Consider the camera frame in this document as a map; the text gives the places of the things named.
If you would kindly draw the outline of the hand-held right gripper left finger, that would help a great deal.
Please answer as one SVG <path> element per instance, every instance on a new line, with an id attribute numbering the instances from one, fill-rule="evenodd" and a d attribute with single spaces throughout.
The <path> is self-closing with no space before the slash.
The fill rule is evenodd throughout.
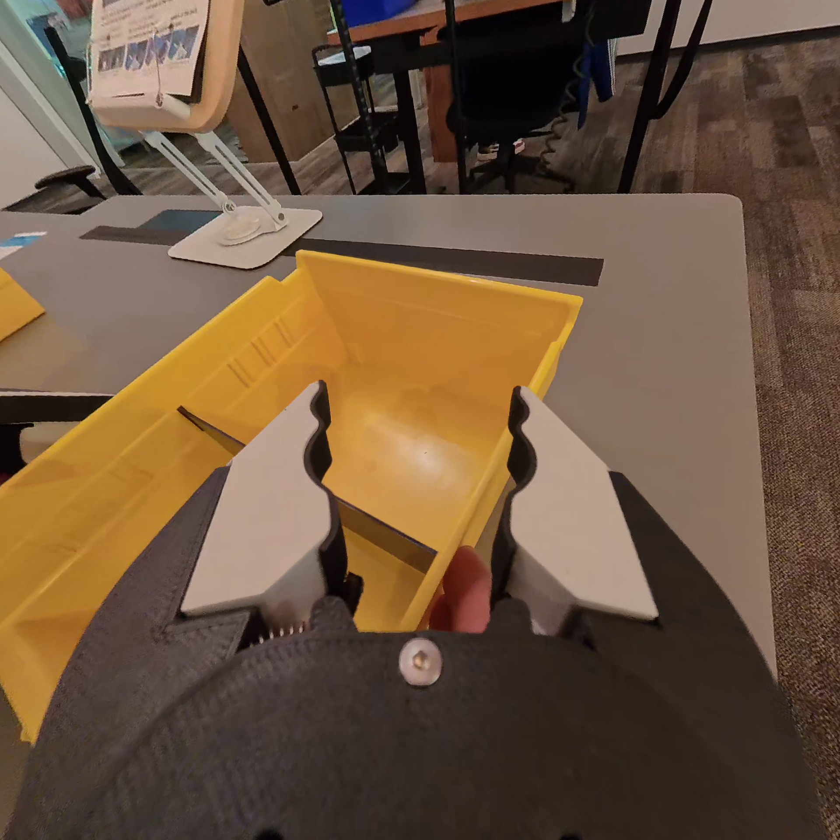
<path id="1" fill-rule="evenodd" d="M 341 592 L 348 570 L 332 464 L 325 381 L 291 401 L 224 470 L 224 483 L 181 610 L 256 609 L 265 621 L 307 621 Z"/>

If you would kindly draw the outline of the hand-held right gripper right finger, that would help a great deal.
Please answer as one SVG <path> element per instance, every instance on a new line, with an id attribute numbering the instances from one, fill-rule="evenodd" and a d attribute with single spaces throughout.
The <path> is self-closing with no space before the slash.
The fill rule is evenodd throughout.
<path id="1" fill-rule="evenodd" d="M 543 636 L 582 611 L 658 620 L 606 464 L 526 386 L 512 392 L 508 430 L 514 487 L 491 549 L 491 603 L 521 602 Z"/>

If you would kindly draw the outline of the person's right hand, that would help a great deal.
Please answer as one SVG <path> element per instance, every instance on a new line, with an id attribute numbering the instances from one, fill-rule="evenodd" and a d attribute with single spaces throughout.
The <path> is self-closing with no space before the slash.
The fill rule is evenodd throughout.
<path id="1" fill-rule="evenodd" d="M 429 628 L 457 634 L 481 634 L 490 620 L 490 571 L 478 552 L 458 548 L 443 578 L 443 592 L 432 606 Z"/>

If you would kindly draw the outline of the long yellow plastic bin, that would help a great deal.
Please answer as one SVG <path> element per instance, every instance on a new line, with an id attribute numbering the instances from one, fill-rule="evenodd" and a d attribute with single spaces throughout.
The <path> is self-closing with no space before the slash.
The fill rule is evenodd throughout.
<path id="1" fill-rule="evenodd" d="M 427 617 L 507 481 L 512 390 L 545 397 L 582 297 L 300 251 L 2 485 L 2 688 L 36 741 L 70 655 L 130 564 L 230 455 L 328 387 L 332 493 L 428 546 L 409 570 L 350 535 L 362 632 Z"/>

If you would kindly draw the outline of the black object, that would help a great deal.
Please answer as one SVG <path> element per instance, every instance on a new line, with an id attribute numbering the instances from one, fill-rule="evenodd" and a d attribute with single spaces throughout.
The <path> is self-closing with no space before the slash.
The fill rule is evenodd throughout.
<path id="1" fill-rule="evenodd" d="M 111 393 L 47 392 L 16 388 L 1 391 L 1 483 L 76 427 Z"/>

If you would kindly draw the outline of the long black tape strip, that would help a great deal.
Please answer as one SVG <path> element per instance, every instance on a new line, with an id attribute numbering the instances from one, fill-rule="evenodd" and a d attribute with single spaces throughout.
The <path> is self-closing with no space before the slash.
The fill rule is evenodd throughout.
<path id="1" fill-rule="evenodd" d="M 604 259 L 592 257 L 313 238 L 298 240 L 280 255 L 294 257 L 301 250 L 473 277 L 495 277 L 577 287 L 597 287 L 604 266 Z"/>

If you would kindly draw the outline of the white stand with beige board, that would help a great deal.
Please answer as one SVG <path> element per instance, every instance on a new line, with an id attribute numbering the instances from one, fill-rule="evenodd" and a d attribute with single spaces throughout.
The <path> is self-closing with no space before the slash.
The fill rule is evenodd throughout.
<path id="1" fill-rule="evenodd" d="M 214 130 L 226 115 L 238 73 L 238 48 L 244 7 L 242 1 L 209 2 L 198 99 L 186 102 L 168 94 L 120 98 L 93 97 L 88 105 L 102 125 L 132 130 L 143 138 L 199 190 L 213 200 L 220 215 L 169 248 L 173 259 L 240 270 L 261 268 L 297 242 L 322 220 L 312 209 L 287 209 L 250 174 Z M 167 133 L 191 135 L 225 168 L 255 201 L 238 206 L 168 140 Z"/>

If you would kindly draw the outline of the dark blue tape patch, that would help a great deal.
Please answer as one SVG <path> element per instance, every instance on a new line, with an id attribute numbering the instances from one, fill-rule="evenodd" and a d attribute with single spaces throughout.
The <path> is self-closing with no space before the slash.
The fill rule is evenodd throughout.
<path id="1" fill-rule="evenodd" d="M 183 232 L 189 235 L 214 221 L 219 215 L 218 211 L 165 209 L 139 225 L 138 229 Z"/>

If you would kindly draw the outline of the short black tape strip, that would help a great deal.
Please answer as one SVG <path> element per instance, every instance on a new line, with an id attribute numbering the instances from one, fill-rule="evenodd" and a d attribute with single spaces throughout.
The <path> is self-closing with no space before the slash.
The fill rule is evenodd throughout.
<path id="1" fill-rule="evenodd" d="M 182 229 L 102 225 L 81 234 L 79 239 L 118 244 L 159 245 L 170 248 L 192 234 L 193 232 Z"/>

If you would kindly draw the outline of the black metal leg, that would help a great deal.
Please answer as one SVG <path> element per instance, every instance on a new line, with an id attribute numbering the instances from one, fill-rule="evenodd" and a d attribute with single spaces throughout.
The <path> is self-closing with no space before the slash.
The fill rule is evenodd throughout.
<path id="1" fill-rule="evenodd" d="M 287 188 L 291 195 L 300 196 L 302 192 L 298 184 L 298 180 L 291 168 L 291 164 L 287 158 L 280 136 L 272 118 L 270 117 L 270 112 L 268 111 L 266 102 L 262 97 L 256 78 L 242 46 L 238 48 L 237 66 L 238 73 L 244 82 L 248 97 L 255 108 L 257 119 L 264 135 L 266 136 L 269 147 L 275 156 L 276 162 L 279 165 L 280 171 L 283 174 Z"/>
<path id="2" fill-rule="evenodd" d="M 700 48 L 713 2 L 703 1 L 701 3 L 700 11 L 688 41 L 682 49 L 674 75 L 664 91 L 665 74 L 681 4 L 681 1 L 667 1 L 665 3 L 665 9 L 654 41 L 654 48 L 647 64 L 633 128 L 616 190 L 620 194 L 629 194 L 632 191 L 649 124 L 662 119 L 666 115 L 686 84 Z"/>

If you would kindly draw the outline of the black mesh office chair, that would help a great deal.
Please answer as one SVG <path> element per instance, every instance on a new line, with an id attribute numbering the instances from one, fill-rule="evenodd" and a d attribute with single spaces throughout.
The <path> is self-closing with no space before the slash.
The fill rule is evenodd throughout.
<path id="1" fill-rule="evenodd" d="M 518 139 L 553 136 L 578 109 L 576 88 L 595 2 L 564 20 L 560 2 L 457 22 L 445 2 L 438 39 L 447 48 L 452 103 L 446 123 L 456 141 L 458 191 L 501 180 L 515 192 L 518 175 L 545 177 L 568 193 L 574 181 L 550 172 L 540 157 L 516 152 Z"/>

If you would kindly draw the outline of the wooden cabinet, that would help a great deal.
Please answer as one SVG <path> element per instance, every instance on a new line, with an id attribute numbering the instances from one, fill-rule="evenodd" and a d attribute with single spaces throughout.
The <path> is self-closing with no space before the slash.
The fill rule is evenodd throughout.
<path id="1" fill-rule="evenodd" d="M 240 45 L 290 162 L 332 138 L 333 128 L 313 69 L 312 49 L 327 43 L 334 24 L 329 1 L 245 1 Z M 342 128 L 359 112 L 351 86 L 329 91 Z M 241 76 L 227 122 L 250 163 L 277 163 Z"/>

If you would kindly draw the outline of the blue cloth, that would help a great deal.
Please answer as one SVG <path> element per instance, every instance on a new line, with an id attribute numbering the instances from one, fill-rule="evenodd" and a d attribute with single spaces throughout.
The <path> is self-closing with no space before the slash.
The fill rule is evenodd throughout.
<path id="1" fill-rule="evenodd" d="M 585 125 L 592 89 L 595 90 L 598 102 L 607 102 L 614 95 L 617 44 L 617 38 L 610 38 L 584 45 L 576 88 L 578 130 L 581 130 Z"/>

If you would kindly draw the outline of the printed paper sheet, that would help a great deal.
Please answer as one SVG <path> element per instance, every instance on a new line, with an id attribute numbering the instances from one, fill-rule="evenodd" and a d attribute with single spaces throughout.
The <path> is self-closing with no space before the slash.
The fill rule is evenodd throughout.
<path id="1" fill-rule="evenodd" d="M 93 97 L 166 94 L 195 102 L 202 83 L 208 1 L 94 1 L 89 40 Z"/>

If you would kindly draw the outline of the wooden desk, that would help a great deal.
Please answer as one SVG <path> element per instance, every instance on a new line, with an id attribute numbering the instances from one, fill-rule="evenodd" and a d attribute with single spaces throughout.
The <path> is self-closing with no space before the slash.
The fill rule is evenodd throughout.
<path id="1" fill-rule="evenodd" d="M 548 5 L 548 1 L 457 1 L 457 22 L 516 12 L 529 7 Z M 352 28 L 354 43 L 372 43 L 377 39 L 416 35 L 420 46 L 435 45 L 438 32 L 445 26 L 445 2 L 419 1 L 392 18 Z M 426 85 L 427 122 L 432 152 L 437 163 L 454 163 L 456 141 L 446 127 L 445 113 L 452 102 L 452 83 L 448 70 L 423 70 Z"/>

